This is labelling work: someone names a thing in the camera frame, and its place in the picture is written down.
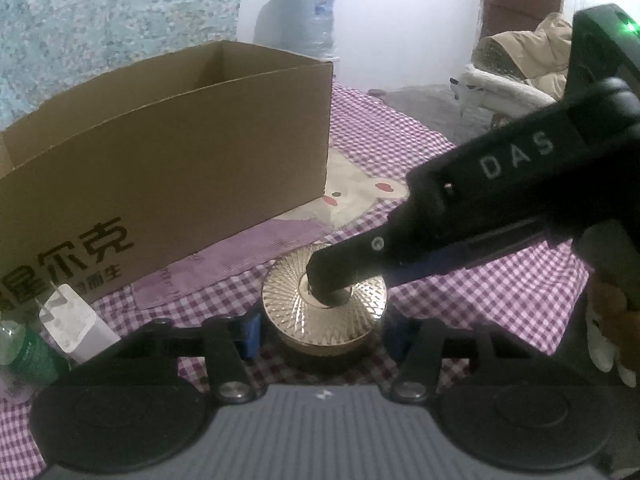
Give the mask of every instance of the gray floor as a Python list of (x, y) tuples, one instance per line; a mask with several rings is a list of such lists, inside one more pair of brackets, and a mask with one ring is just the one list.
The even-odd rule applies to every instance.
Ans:
[[(456, 145), (487, 132), (491, 121), (486, 110), (467, 110), (461, 118), (458, 102), (448, 86), (410, 87), (390, 92), (382, 99)], [(596, 384), (612, 401), (615, 431), (604, 457), (606, 469), (615, 472), (640, 467), (640, 386), (627, 388), (614, 372), (603, 374), (591, 363), (586, 347), (584, 303), (582, 299), (574, 309), (555, 358)]]

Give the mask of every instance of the silver bolt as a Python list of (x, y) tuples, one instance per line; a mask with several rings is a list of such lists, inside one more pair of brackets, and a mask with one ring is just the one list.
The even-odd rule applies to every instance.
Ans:
[(405, 381), (396, 386), (396, 394), (403, 399), (420, 399), (427, 393), (427, 387), (424, 384)]
[(385, 239), (382, 236), (376, 236), (371, 241), (371, 248), (377, 253), (385, 248)]
[(229, 381), (228, 383), (223, 383), (218, 391), (225, 399), (242, 399), (249, 394), (251, 388), (249, 388), (248, 384), (240, 383), (239, 381)]

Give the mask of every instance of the blue floral curtain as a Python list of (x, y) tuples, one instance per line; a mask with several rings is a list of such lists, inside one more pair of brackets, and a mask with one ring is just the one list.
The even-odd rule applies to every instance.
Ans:
[(0, 130), (134, 61), (234, 40), (240, 0), (0, 0)]

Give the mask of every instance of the gray ribbed panel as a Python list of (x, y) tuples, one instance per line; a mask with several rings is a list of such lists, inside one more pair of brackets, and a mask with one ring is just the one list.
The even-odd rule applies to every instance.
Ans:
[[(331, 392), (323, 400), (324, 390)], [(43, 480), (97, 479), (52, 469)], [(207, 433), (174, 459), (109, 480), (521, 480), (452, 446), (429, 413), (376, 386), (270, 386), (222, 408)], [(536, 476), (527, 476), (534, 480)], [(592, 468), (545, 480), (602, 480)]]

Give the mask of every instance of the brown cardboard box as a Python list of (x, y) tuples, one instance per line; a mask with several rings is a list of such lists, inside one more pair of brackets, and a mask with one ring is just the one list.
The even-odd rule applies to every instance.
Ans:
[(49, 280), (96, 300), (321, 196), (331, 82), (330, 64), (222, 41), (103, 74), (17, 121), (0, 139), (4, 309)]

